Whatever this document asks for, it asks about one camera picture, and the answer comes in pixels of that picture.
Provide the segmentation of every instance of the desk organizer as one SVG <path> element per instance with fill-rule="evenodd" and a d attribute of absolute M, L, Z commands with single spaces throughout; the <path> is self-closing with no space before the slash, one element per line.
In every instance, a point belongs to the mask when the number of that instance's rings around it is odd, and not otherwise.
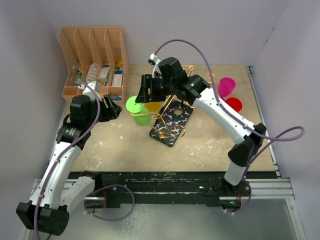
<path fill-rule="evenodd" d="M 68 76 L 63 88 L 62 97 L 71 103 L 74 96 L 83 90 L 75 85 L 78 79 L 78 68 L 81 67 L 81 82 L 86 82 L 89 67 L 96 66 L 96 78 L 105 64 L 109 65 L 109 78 L 106 86 L 100 86 L 99 95 L 115 95 L 122 100 L 114 100 L 117 105 L 126 103 L 126 84 L 129 63 L 121 27 L 63 27 L 59 42 L 68 67 Z M 122 60 L 122 86 L 112 86 L 116 62 Z"/>

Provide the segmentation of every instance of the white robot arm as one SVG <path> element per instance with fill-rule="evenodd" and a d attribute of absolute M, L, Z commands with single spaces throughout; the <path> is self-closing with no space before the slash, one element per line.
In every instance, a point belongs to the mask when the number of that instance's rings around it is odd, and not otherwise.
<path fill-rule="evenodd" d="M 90 137 L 93 125 L 116 119 L 122 111 L 108 95 L 104 95 L 104 103 L 98 94 L 99 85 L 96 82 L 87 86 L 91 89 L 82 87 L 82 95 L 72 99 L 70 114 L 64 118 L 58 131 L 53 156 L 38 188 L 27 203 L 20 202 L 16 209 L 27 229 L 61 235 L 75 207 L 85 196 L 102 187 L 99 173 L 85 171 L 64 191 L 70 170 Z"/>
<path fill-rule="evenodd" d="M 154 69 L 152 75 L 142 76 L 136 102 L 161 102 L 169 95 L 176 95 L 178 99 L 202 110 L 219 124 L 235 143 L 235 146 L 228 153 L 231 162 L 225 173 L 224 181 L 232 188 L 236 187 L 243 180 L 249 161 L 261 147 L 263 139 L 240 125 L 222 109 L 222 106 L 237 119 L 240 119 L 245 126 L 262 135 L 265 134 L 266 127 L 262 123 L 254 125 L 253 122 L 234 111 L 222 99 L 216 99 L 209 83 L 198 75 L 188 77 L 176 58 L 169 57 L 160 61 L 157 56 L 152 54 L 149 63 L 154 65 Z"/>

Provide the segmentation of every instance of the gray wall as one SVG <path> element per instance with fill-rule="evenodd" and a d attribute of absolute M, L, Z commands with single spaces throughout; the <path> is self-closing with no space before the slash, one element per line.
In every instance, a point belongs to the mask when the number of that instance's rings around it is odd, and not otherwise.
<path fill-rule="evenodd" d="M 320 208 L 320 2 L 291 0 L 261 55 L 253 81 L 267 128 L 302 125 L 300 140 L 275 143 L 283 177 L 290 177 L 298 212 L 309 240 L 319 239 Z"/>
<path fill-rule="evenodd" d="M 182 38 L 212 64 L 252 65 L 289 0 L 39 0 L 56 35 L 65 26 L 124 27 L 130 64 L 145 64 L 159 45 Z M 197 64 L 182 43 L 159 56 Z"/>
<path fill-rule="evenodd" d="M 67 69 L 38 0 L 0 1 L 1 239 L 17 239 L 18 203 L 48 164 L 65 101 Z"/>

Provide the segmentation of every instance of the white box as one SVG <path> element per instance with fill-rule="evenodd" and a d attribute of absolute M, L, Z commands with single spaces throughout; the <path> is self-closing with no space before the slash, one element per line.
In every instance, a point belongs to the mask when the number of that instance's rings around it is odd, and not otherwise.
<path fill-rule="evenodd" d="M 109 67 L 102 68 L 97 79 L 103 84 L 107 83 L 109 80 Z"/>
<path fill-rule="evenodd" d="M 96 75 L 97 75 L 96 64 L 92 63 L 89 67 L 88 74 L 85 79 L 86 83 L 88 84 L 88 83 L 94 82 L 96 80 Z"/>
<path fill-rule="evenodd" d="M 115 71 L 112 79 L 112 87 L 122 86 L 123 71 Z"/>

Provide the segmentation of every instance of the wooden tabletop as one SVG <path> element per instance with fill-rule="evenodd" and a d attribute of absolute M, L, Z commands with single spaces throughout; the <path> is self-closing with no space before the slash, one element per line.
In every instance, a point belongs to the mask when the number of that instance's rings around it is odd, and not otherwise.
<path fill-rule="evenodd" d="M 205 77 L 208 70 L 204 65 L 196 69 Z M 216 83 L 223 77 L 236 81 L 231 97 L 241 100 L 240 114 L 249 121 L 260 123 L 260 116 L 244 65 L 212 65 Z M 149 65 L 130 65 L 127 83 L 127 97 L 138 94 L 141 75 L 150 74 Z M 226 171 L 229 165 L 228 151 L 234 146 L 228 134 L 212 119 L 195 109 L 187 122 L 184 137 L 178 139 L 173 147 L 149 137 L 154 125 L 136 125 L 133 117 L 123 106 L 116 120 L 98 123 L 91 131 L 91 137 L 73 165 L 73 171 Z M 252 164 L 250 171 L 274 171 L 270 151 L 266 150 Z"/>

